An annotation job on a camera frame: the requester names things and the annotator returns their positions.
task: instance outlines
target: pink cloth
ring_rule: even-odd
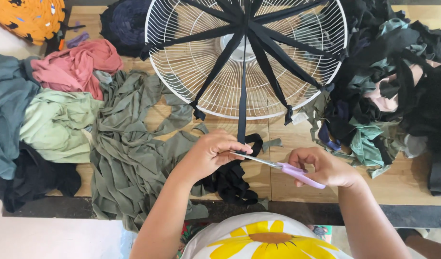
[[[43,60],[32,60],[32,75],[44,88],[63,92],[91,92],[102,100],[99,80],[94,70],[114,74],[123,61],[108,40],[83,41],[72,49],[54,52]]]
[[[434,62],[431,60],[427,60],[427,63],[430,64],[432,67],[440,66],[441,63]],[[424,74],[424,71],[419,65],[413,64],[409,67],[412,71],[412,77],[414,78],[414,86],[417,85],[420,78],[422,78],[422,75]],[[364,97],[370,98],[373,103],[377,105],[380,111],[382,112],[394,112],[398,108],[398,95],[395,95],[391,99],[387,99],[385,97],[382,97],[380,94],[380,83],[381,82],[390,82],[396,79],[396,74],[393,74],[389,77],[386,77],[379,82],[376,83],[376,89],[372,92],[366,93]]]

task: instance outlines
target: yellow sunflower print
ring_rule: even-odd
[[[221,245],[211,253],[210,258],[228,259],[240,252],[247,244],[260,242],[262,244],[251,259],[310,259],[309,255],[317,259],[335,259],[323,248],[339,251],[335,246],[320,239],[283,233],[283,228],[284,222],[281,220],[275,220],[270,229],[268,221],[248,224],[246,232],[243,228],[236,229],[230,232],[230,238],[208,245],[208,247]]]

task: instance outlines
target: white label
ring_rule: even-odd
[[[305,112],[298,112],[296,114],[294,114],[292,117],[292,124],[297,125],[305,120],[308,119],[307,114],[305,114]]]

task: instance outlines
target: fan guard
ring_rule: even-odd
[[[226,1],[233,4],[235,0]],[[184,2],[152,1],[145,25],[146,42],[156,45],[229,24]],[[222,11],[215,0],[195,2]],[[264,0],[255,17],[312,2]],[[239,0],[239,4],[244,9],[244,1]],[[321,6],[264,26],[333,55],[340,56],[347,46],[347,22],[339,0],[330,0]],[[174,94],[186,103],[191,103],[222,53],[229,36],[231,37],[226,35],[164,48],[152,48],[149,54],[151,64]],[[327,85],[333,80],[342,63],[340,59],[311,54],[277,41],[276,43],[321,85]],[[208,86],[198,102],[201,111],[238,119],[243,49],[244,46],[240,44],[237,50],[240,50],[241,54],[233,53]],[[254,54],[251,55],[247,51],[246,57],[247,119],[271,118],[286,113],[286,108],[276,97]],[[267,58],[286,101],[293,110],[305,105],[320,93],[317,87],[286,70],[269,53]]]

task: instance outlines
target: person's left hand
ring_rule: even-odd
[[[201,136],[171,174],[181,174],[193,185],[214,173],[221,165],[236,159],[244,160],[244,157],[232,154],[230,150],[252,153],[251,146],[241,144],[223,129],[216,129]]]

